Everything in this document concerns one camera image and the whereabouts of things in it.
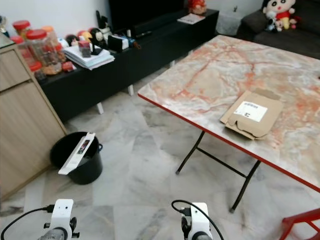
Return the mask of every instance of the cabinet door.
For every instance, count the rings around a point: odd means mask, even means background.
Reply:
[[[52,146],[64,135],[33,83],[0,94],[2,196],[46,168]]]
[[[14,50],[0,55],[0,91],[30,79]]]

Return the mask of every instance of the sofa cushion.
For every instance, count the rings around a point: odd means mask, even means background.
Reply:
[[[263,31],[253,39],[255,43],[287,50],[320,59],[320,37],[312,32],[289,29],[278,33]]]
[[[256,34],[261,33],[266,28],[267,22],[268,20],[261,10],[251,13],[241,20],[242,24],[248,26]]]
[[[297,0],[294,8],[301,18],[297,28],[320,35],[320,0]]]

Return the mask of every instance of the marble floor tile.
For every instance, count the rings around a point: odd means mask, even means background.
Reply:
[[[135,91],[166,69],[134,84]],[[68,131],[96,132],[103,145],[101,176],[76,185],[52,168],[2,203],[0,231],[20,213],[74,199],[80,240],[181,240],[181,215],[171,209],[175,199],[206,202],[209,215],[226,240],[276,240],[281,221],[320,207],[320,194],[262,163],[236,211],[231,214],[244,178],[194,152],[179,175],[182,160],[201,130],[126,90],[102,102],[104,113],[93,107],[66,123]],[[247,174],[255,160],[205,134],[201,148]],[[50,220],[47,213],[22,219],[6,240],[38,239]],[[214,239],[219,239],[211,227]],[[312,229],[294,227],[288,240],[310,237]]]
[[[92,184],[74,184],[68,176],[58,175],[52,168],[46,173],[42,206],[54,204],[57,199],[73,199],[75,206],[92,206]]]

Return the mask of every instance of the white cabinet leg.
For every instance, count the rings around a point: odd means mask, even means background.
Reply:
[[[133,96],[135,94],[134,86],[132,84],[128,86],[128,93],[130,96]]]
[[[175,60],[171,61],[171,62],[169,63],[170,68],[172,68],[175,64],[176,64],[176,61],[175,61]]]
[[[103,108],[101,102],[99,102],[99,103],[96,105],[96,108],[98,109],[98,112],[99,112],[100,115],[101,115],[101,114],[104,114],[105,111],[104,111],[104,108]]]

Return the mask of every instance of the gray sofa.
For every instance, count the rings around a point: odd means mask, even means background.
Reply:
[[[245,16],[237,38],[320,59],[320,0],[296,0],[295,16],[301,18],[296,29],[267,32],[267,19],[260,10]]]

